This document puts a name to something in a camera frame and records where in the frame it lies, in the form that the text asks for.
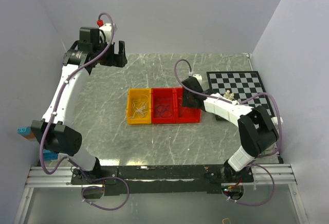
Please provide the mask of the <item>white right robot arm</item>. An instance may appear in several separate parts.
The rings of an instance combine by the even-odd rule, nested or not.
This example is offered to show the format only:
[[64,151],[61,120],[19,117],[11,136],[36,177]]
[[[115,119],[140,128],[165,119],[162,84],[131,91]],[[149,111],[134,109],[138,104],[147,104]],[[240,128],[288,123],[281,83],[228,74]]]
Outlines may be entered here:
[[197,77],[189,76],[178,82],[183,87],[183,106],[215,114],[238,128],[241,145],[223,166],[223,174],[228,181],[238,181],[246,174],[247,166],[280,141],[283,119],[279,114],[271,117],[262,106],[244,105],[228,95],[212,93],[209,89],[204,91]]

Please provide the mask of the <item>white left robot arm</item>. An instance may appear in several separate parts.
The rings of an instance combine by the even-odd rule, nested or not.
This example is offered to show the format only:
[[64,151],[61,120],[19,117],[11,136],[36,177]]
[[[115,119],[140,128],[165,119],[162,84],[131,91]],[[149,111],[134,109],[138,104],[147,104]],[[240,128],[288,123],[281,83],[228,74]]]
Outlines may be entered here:
[[64,54],[63,67],[54,97],[42,116],[34,120],[31,131],[41,149],[67,159],[83,172],[90,184],[101,179],[99,159],[82,146],[82,135],[72,128],[72,116],[78,96],[97,65],[124,67],[127,64],[125,43],[119,41],[119,51],[114,52],[116,25],[110,23],[97,28],[82,27],[79,39]]

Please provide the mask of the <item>red plastic bin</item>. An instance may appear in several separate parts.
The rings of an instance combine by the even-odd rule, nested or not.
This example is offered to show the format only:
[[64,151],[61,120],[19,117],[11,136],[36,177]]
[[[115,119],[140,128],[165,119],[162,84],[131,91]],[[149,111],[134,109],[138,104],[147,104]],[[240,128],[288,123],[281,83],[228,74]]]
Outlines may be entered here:
[[182,87],[174,88],[176,91],[175,94],[175,103],[176,103],[176,123],[200,123],[201,110],[193,107],[184,107],[182,106]]
[[176,91],[174,88],[151,89],[151,121],[152,124],[176,123]]

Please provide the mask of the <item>yellow plastic bin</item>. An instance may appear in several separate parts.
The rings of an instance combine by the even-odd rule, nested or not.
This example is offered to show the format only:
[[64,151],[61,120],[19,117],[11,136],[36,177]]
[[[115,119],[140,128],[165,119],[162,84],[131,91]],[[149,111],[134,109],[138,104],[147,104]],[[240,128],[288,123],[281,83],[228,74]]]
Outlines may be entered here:
[[151,89],[129,88],[126,120],[129,125],[151,124]]

